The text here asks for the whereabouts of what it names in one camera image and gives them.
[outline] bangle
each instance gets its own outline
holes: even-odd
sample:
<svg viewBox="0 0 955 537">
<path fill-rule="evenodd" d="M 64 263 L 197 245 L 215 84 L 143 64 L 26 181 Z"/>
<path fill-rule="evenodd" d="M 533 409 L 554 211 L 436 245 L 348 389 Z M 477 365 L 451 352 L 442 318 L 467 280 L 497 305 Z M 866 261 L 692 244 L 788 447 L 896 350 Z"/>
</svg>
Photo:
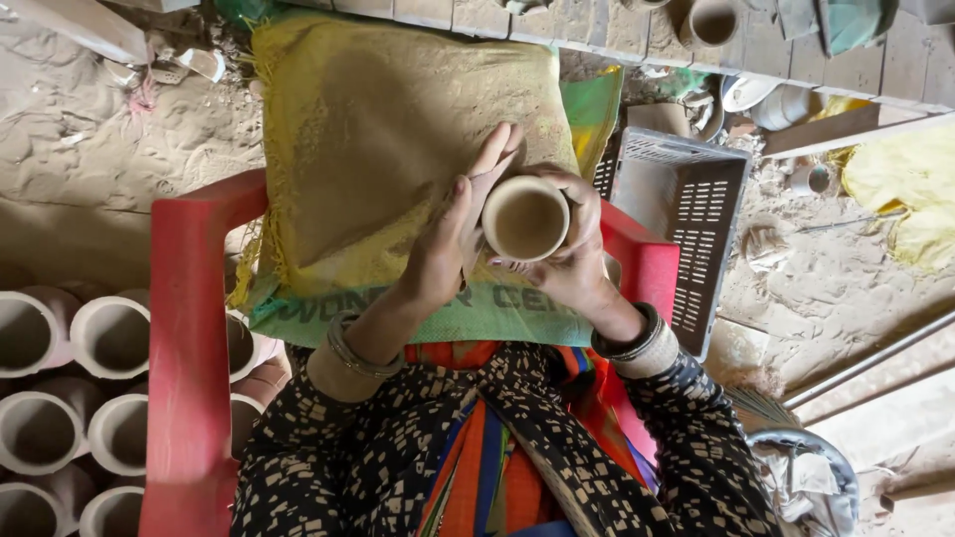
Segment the bangle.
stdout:
<svg viewBox="0 0 955 537">
<path fill-rule="evenodd" d="M 401 354 L 386 365 L 377 365 L 356 354 L 345 342 L 345 329 L 358 318 L 354 311 L 340 311 L 329 322 L 329 345 L 335 354 L 359 375 L 385 379 L 401 371 L 405 358 Z"/>
<path fill-rule="evenodd" d="M 646 302 L 634 302 L 633 307 L 647 319 L 647 326 L 644 331 L 637 336 L 637 339 L 630 344 L 629 349 L 623 352 L 612 353 L 607 347 L 606 341 L 597 331 L 593 331 L 590 336 L 590 347 L 600 356 L 608 360 L 629 361 L 639 356 L 652 342 L 656 336 L 663 330 L 664 321 L 657 313 L 656 308 Z"/>
</svg>

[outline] metal pipe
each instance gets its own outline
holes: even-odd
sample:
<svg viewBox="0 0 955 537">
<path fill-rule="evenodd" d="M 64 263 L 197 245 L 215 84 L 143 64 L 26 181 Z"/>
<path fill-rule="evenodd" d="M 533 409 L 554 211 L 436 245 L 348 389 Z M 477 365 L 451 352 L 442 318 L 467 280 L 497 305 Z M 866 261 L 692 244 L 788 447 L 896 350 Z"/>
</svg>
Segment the metal pipe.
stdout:
<svg viewBox="0 0 955 537">
<path fill-rule="evenodd" d="M 896 341 L 895 343 L 876 352 L 875 354 L 866 357 L 864 360 L 853 364 L 842 371 L 829 376 L 828 378 L 825 378 L 816 384 L 813 384 L 812 386 L 807 386 L 801 390 L 796 390 L 792 394 L 786 396 L 782 402 L 782 406 L 787 410 L 792 410 L 803 403 L 815 399 L 816 397 L 819 397 L 829 390 L 839 386 L 846 380 L 883 363 L 883 361 L 890 358 L 891 356 L 908 349 L 912 345 L 915 345 L 916 343 L 945 328 L 953 322 L 955 322 L 955 310 L 949 311 L 927 325 L 919 328 L 915 332 L 903 337 L 899 341 Z"/>
</svg>

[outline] woman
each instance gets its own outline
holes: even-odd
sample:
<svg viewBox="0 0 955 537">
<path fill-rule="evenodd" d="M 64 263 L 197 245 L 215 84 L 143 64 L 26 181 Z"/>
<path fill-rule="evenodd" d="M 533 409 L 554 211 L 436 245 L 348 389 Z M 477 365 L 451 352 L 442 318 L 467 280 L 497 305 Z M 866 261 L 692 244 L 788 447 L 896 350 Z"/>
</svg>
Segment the woman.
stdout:
<svg viewBox="0 0 955 537">
<path fill-rule="evenodd" d="M 456 179 L 400 279 L 360 316 L 332 320 L 268 407 L 245 448 L 233 536 L 779 535 L 722 389 L 652 306 L 627 303 L 604 278 L 600 199 L 577 176 L 529 170 L 573 203 L 567 246 L 542 262 L 490 264 L 593 325 L 593 350 L 658 442 L 659 495 L 568 414 L 572 372 L 555 348 L 483 342 L 471 370 L 403 363 L 418 325 L 458 291 L 486 172 L 520 140 L 516 125 L 495 129 L 474 183 Z"/>
</svg>

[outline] red plastic chair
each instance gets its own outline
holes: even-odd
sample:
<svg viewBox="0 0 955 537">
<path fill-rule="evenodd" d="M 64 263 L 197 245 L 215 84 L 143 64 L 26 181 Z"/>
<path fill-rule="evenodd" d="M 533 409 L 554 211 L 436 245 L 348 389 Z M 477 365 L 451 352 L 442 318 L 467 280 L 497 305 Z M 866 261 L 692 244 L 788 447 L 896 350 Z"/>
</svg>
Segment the red plastic chair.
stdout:
<svg viewBox="0 0 955 537">
<path fill-rule="evenodd" d="M 238 463 L 230 454 L 225 234 L 262 216 L 267 204 L 262 169 L 153 202 L 149 426 L 140 537 L 228 534 Z M 678 246 L 653 237 L 607 203 L 601 231 L 606 250 L 623 266 L 624 296 L 654 304 L 669 321 Z"/>
</svg>

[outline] dusty floor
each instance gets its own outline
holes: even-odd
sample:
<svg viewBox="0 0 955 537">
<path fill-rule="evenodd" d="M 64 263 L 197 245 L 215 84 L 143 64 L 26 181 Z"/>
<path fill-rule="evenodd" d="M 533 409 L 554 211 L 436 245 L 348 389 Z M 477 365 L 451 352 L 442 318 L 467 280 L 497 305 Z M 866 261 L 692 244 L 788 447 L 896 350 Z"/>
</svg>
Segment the dusty floor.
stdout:
<svg viewBox="0 0 955 537">
<path fill-rule="evenodd" d="M 608 62 L 562 54 L 562 76 Z M 238 171 L 264 165 L 261 106 L 237 76 L 198 75 L 157 86 L 155 109 L 131 113 L 97 58 L 72 41 L 0 11 L 0 279 L 4 263 L 39 283 L 88 280 L 114 290 L 149 281 L 149 206 Z M 625 101 L 652 99 L 630 75 Z M 82 135 L 76 142 L 75 135 Z M 886 253 L 888 224 L 794 235 L 868 216 L 852 199 L 793 196 L 771 172 L 751 176 L 719 314 L 771 335 L 763 363 L 795 387 L 955 306 L 955 270 L 924 274 Z M 741 254 L 751 226 L 775 226 L 793 254 L 781 270 L 754 272 Z M 235 253 L 238 241 L 229 249 Z M 955 473 L 955 437 L 864 474 L 863 491 Z M 860 534 L 942 535 L 951 520 L 893 520 L 863 503 Z"/>
</svg>

